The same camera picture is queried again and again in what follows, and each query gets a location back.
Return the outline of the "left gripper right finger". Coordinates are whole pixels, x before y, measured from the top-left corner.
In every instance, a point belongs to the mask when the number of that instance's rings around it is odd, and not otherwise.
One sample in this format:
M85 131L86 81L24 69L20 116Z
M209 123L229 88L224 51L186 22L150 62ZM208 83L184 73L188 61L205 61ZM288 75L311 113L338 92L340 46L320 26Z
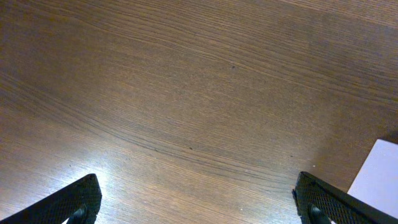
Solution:
M299 173L292 195L302 223L397 224L396 218L308 172Z

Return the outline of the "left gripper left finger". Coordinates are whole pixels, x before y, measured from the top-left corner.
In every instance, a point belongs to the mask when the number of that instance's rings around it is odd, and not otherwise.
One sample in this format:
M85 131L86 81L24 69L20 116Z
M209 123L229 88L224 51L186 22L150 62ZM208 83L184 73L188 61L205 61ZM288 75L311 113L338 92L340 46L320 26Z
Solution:
M101 206L101 189L95 174L88 174L31 206L1 220L15 224L94 224Z

